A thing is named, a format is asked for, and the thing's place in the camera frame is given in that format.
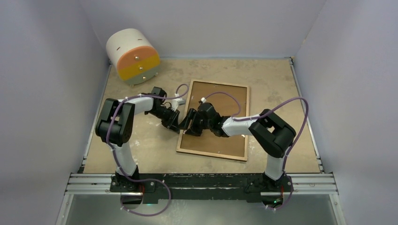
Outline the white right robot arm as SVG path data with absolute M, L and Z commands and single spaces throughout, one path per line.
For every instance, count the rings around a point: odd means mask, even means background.
M 265 109 L 247 117 L 221 116 L 209 102 L 189 109 L 178 127 L 192 136 L 201 136 L 203 130 L 210 130 L 217 137 L 253 136 L 268 154 L 263 184 L 270 191 L 281 186 L 286 157 L 299 136 L 274 110 Z

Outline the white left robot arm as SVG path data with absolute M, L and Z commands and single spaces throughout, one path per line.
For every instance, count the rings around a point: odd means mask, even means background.
M 129 144 L 135 115 L 153 115 L 166 129 L 179 132 L 178 108 L 185 103 L 182 95 L 175 93 L 169 97 L 160 87 L 153 87 L 150 93 L 105 100 L 95 126 L 95 134 L 109 146 L 116 163 L 116 177 L 124 176 L 122 186 L 127 191 L 136 191 L 141 182 Z

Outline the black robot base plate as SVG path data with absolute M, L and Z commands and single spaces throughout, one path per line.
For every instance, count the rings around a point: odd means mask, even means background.
M 110 192 L 137 193 L 144 204 L 159 200 L 242 200 L 281 205 L 292 190 L 291 177 L 269 180 L 263 173 L 140 173 L 141 182 L 111 177 Z

